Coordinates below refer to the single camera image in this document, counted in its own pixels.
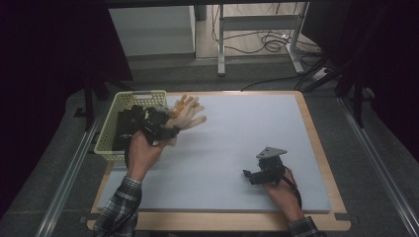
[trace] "wooden table edge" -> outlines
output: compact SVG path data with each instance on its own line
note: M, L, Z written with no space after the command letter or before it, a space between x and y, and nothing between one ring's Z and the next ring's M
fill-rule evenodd
M331 211L321 214L306 214L311 216L319 230L347 231L351 221L336 219L335 213L347 214L335 179L326 159L323 147L311 119L304 96L298 91L213 91L213 92L174 92L167 96L213 96L213 95L295 95L307 134L323 176L331 202ZM101 212L97 204L101 193L109 180L114 162L109 162L101 186L98 189L92 214ZM88 220L87 226L93 229L96 220ZM148 212L140 211L136 230L158 231L287 231L287 221L281 213L225 213L225 212Z

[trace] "glove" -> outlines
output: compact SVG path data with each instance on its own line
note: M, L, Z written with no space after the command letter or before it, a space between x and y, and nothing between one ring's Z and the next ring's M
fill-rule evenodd
M198 103L198 97L187 97L186 95L182 96L181 100L176 101L173 108L173 114L166 122L164 127L173 128L178 127L181 130L186 130L197 126L207 120L206 116L200 116L194 118L194 116L204 110L204 107ZM169 146L175 146L177 137L172 138L168 141Z

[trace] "plaid shirt sleeve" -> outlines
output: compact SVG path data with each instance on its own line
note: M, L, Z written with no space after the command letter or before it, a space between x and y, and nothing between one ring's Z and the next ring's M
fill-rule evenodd
M127 176L118 187L115 194L108 201L102 214L93 227L93 236L106 236L119 222L127 217L132 211L134 215L122 225L115 237L133 236L133 231L137 221L137 209L141 202L141 182L133 180Z
M319 232L315 226L311 216L304 219L290 222L288 224L289 231L293 237L325 237L323 232Z

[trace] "black curtain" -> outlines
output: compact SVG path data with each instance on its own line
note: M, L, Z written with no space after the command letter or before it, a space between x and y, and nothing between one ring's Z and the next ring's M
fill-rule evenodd
M362 63L372 108L419 161L419 1L392 1Z
M67 98L84 88L86 77L132 80L109 11L96 3L0 3L1 214L41 159Z

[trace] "metal frame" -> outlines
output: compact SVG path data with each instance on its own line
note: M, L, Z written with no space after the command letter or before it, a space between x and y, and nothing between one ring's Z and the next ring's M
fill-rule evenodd
M390 173L379 157L376 148L370 141L370 138L368 137L365 130L362 129L352 117L352 109L347 99L338 98L338 102L341 104L349 124L354 130L358 140L362 144L371 164L376 170L379 180L381 181L388 197L400 215L400 218L407 228L410 236L419 236L419 220L412 206L409 204L407 198L404 196L401 190L397 187L395 181L391 178Z
M298 15L235 17L224 17L224 7L222 4L219 5L218 76L225 75L224 32L258 30L293 30L293 38L290 43L287 43L286 49L293 62L295 72L302 74L304 70L296 56L295 45L301 31L307 5L307 2L303 3Z
M84 133L83 138L81 139L81 142L77 147L73 158L71 159L71 163L69 164L67 171L62 177L61 183L59 184L58 189L56 190L55 195L52 198L52 201L45 215L43 216L43 220L35 235L36 237L52 235L59 215L61 214L65 203L67 202L71 188L73 187L77 174L84 161L84 157L86 156L86 153L89 149L89 145L95 136L96 129L106 115L106 110L104 109L105 104L105 102L100 103L98 116L94 120L90 130Z

